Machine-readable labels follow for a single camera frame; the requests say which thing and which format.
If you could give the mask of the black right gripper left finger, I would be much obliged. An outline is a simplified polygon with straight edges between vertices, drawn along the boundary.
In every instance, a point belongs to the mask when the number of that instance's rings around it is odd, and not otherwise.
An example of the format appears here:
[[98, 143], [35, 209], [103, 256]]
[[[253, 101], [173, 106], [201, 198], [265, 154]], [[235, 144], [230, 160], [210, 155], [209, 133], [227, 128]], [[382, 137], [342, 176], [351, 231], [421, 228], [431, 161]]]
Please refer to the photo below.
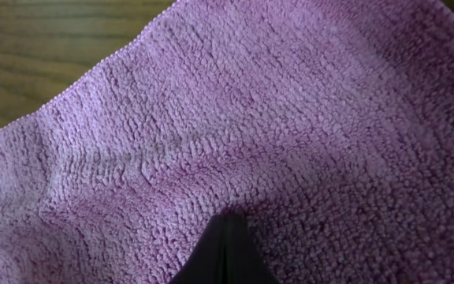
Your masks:
[[184, 266], [169, 284], [222, 284], [224, 270], [225, 219], [215, 215], [207, 223]]

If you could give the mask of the purple microfiber cloth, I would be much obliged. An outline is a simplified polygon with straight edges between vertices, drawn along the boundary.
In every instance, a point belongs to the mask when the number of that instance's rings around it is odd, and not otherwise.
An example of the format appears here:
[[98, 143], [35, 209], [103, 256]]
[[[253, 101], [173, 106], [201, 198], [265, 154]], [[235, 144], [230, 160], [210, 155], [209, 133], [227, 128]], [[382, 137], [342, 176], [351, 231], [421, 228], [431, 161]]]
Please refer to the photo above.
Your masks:
[[283, 283], [454, 283], [454, 12], [179, 1], [0, 129], [0, 283], [166, 283], [229, 211]]

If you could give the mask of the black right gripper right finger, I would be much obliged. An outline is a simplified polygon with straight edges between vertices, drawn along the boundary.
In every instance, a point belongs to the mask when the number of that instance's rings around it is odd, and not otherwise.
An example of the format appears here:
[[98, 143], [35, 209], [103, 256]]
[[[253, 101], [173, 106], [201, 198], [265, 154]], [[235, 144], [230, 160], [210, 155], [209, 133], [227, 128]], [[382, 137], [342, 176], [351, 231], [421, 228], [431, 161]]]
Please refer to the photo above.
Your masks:
[[278, 284], [264, 264], [241, 215], [226, 215], [225, 276], [228, 284]]

